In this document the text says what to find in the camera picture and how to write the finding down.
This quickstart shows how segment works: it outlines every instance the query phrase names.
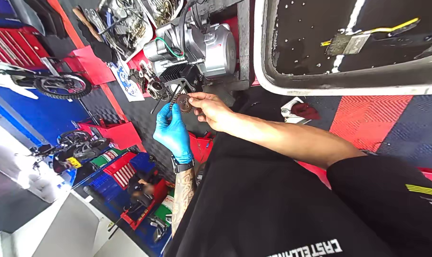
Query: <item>gloved hand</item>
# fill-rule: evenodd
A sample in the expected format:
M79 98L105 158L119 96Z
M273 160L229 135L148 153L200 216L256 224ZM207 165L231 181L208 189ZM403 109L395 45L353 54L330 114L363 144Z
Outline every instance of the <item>gloved hand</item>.
M157 114L156 131L153 138L167 147L175 156L179 164L190 163L194 158L190 150L189 133L183 120L178 104L173 104L170 111L167 103Z

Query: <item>hand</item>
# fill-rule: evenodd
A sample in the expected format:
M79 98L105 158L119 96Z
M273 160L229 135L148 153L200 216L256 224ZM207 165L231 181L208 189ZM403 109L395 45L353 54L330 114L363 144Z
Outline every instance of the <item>hand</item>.
M200 122L208 122L214 130L225 132L230 127L230 120L235 113L229 109L217 95L203 92L190 93L189 102L194 109L194 114L199 115Z
M190 163L194 158L190 150L189 133L181 119L181 111L178 104L173 104L170 111L170 103L167 103L157 114L156 131L153 138L167 147L180 164Z

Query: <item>chain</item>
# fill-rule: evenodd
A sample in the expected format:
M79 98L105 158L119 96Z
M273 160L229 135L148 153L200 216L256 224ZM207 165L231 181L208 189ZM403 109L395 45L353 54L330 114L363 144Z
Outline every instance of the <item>chain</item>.
M178 99L178 97L180 95L184 94L184 88L182 88L181 90L179 90L178 92L176 92L176 94L173 96L173 99L170 101L170 111L173 108L173 104L176 103L176 100Z

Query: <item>motorcycle engine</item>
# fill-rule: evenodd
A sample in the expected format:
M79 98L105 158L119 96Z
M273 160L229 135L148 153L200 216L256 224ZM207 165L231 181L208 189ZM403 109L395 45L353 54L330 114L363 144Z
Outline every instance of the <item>motorcycle engine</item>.
M156 35L174 52L181 49L177 19L157 28ZM203 77L215 79L234 73L236 44L228 24L211 25L206 33L202 33L195 25L187 23L184 27L184 41L184 57L171 53L162 40L152 40L144 45L144 55L152 63L152 69L160 78L164 89L169 91L165 95L174 92L175 85L181 86L186 92L201 91Z

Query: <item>white wall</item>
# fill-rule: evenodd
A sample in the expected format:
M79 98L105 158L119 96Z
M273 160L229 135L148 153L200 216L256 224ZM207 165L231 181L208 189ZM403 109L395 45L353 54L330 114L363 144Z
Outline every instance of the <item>white wall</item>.
M94 257L147 257L148 255L136 245L122 230L116 231Z
M146 257L122 230L71 192L11 235L0 237L0 257Z
M99 225L94 213L70 194L33 257L89 257Z
M113 237L108 240L108 237L116 230L114 227L110 232L108 229L113 226L114 222L108 219L103 213L97 210L88 199L83 199L76 192L72 192L78 199L86 204L86 206L99 218L99 227L95 235L95 240L92 249L92 255L94 257L146 257L147 254L136 245L122 230L117 230Z

